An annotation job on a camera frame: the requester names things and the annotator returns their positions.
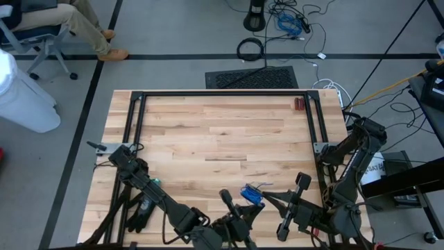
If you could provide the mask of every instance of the person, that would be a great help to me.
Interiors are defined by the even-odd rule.
[[[58,0],[57,8],[21,12],[20,0],[0,0],[0,5],[12,5],[10,17],[3,18],[11,31],[24,31],[41,26],[67,24],[69,30],[89,43],[102,61],[118,61],[128,57],[125,49],[112,49],[107,40],[116,33],[103,30],[89,0]]]

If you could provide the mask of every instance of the black glove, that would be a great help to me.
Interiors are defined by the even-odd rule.
[[[136,233],[140,233],[140,231],[146,227],[148,219],[155,208],[155,203],[142,193],[138,194],[130,202],[130,208],[136,203],[138,203],[137,209],[134,215],[126,222],[126,227],[128,227],[128,232],[133,232],[135,229]]]

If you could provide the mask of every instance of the office chair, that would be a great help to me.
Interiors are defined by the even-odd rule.
[[[0,48],[4,51],[16,51],[18,53],[26,53],[30,49],[36,48],[39,54],[26,71],[34,80],[37,80],[39,76],[32,71],[51,54],[56,56],[64,71],[69,74],[69,77],[72,80],[77,80],[78,75],[68,70],[60,50],[62,48],[63,37],[68,33],[69,29],[62,27],[62,25],[56,25],[12,32],[1,20],[3,17],[9,17],[11,12],[12,6],[0,6],[0,29],[4,33],[4,36],[0,40]]]

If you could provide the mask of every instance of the black floor mat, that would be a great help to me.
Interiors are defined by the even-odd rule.
[[[205,73],[207,89],[290,89],[299,88],[293,67],[269,67],[236,83],[234,80],[256,69],[230,70]]]

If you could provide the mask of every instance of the red object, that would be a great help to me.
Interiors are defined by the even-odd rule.
[[[373,247],[374,250],[381,250],[384,249],[384,245],[382,244],[382,242],[378,242],[375,244],[375,246]]]
[[[304,109],[305,109],[304,99],[295,98],[294,99],[294,110],[304,110]]]

